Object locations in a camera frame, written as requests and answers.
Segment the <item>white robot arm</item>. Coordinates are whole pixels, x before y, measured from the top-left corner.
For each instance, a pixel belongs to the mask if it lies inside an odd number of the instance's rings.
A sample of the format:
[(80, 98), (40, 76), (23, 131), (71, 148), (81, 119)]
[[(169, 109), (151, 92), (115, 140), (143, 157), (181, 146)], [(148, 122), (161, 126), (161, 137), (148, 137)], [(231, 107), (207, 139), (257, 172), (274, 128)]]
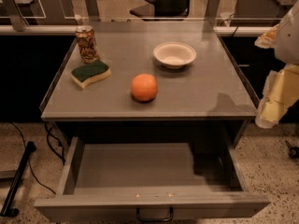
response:
[(267, 76), (255, 118), (257, 126), (270, 129), (299, 100), (299, 1), (279, 24), (257, 38), (255, 46), (273, 49), (275, 57), (286, 64)]

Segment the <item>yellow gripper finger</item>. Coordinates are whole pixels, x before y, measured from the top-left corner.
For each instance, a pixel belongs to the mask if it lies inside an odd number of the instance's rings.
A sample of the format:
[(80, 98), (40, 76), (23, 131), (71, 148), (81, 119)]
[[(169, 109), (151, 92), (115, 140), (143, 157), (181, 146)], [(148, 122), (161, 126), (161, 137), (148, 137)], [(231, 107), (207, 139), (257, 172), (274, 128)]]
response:
[(273, 49), (276, 46), (276, 37), (278, 33), (278, 24), (269, 31), (260, 35), (254, 42), (254, 45), (261, 49)]
[(276, 126), (298, 100), (299, 66), (287, 64), (279, 72), (270, 71), (258, 106), (256, 125), (264, 129)]

